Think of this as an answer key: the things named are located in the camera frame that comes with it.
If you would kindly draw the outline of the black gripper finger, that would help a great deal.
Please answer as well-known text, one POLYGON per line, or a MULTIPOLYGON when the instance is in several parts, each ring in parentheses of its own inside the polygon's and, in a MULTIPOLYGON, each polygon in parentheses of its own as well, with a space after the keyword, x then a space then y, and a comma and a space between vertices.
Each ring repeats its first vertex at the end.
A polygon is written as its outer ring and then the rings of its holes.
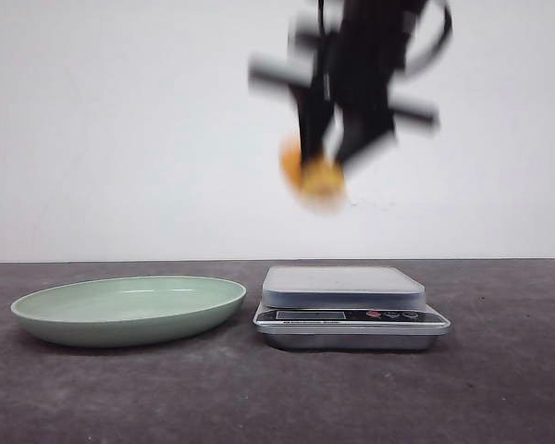
POLYGON ((334 158, 339 167, 347 166, 354 157, 395 130, 389 104, 339 105, 339 110, 343 133, 334 158))
POLYGON ((322 88, 291 87, 297 105, 302 162, 323 153, 323 139, 334 115, 334 104, 322 88))

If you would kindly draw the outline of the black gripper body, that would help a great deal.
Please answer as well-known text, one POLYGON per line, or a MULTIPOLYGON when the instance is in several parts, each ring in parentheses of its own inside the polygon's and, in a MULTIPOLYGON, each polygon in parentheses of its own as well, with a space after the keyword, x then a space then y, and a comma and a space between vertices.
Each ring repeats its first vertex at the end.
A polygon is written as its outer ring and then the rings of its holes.
POLYGON ((440 36, 415 55, 409 50, 428 1, 344 1, 341 17, 327 20, 327 2, 315 4, 314 20, 300 20, 289 36, 290 44, 311 57, 312 71, 303 76, 291 66, 273 65, 254 57, 248 66, 248 80, 267 88, 322 88, 334 107, 389 104, 393 118, 421 126, 438 123, 438 111, 390 96, 395 80, 420 75, 440 55, 440 36))

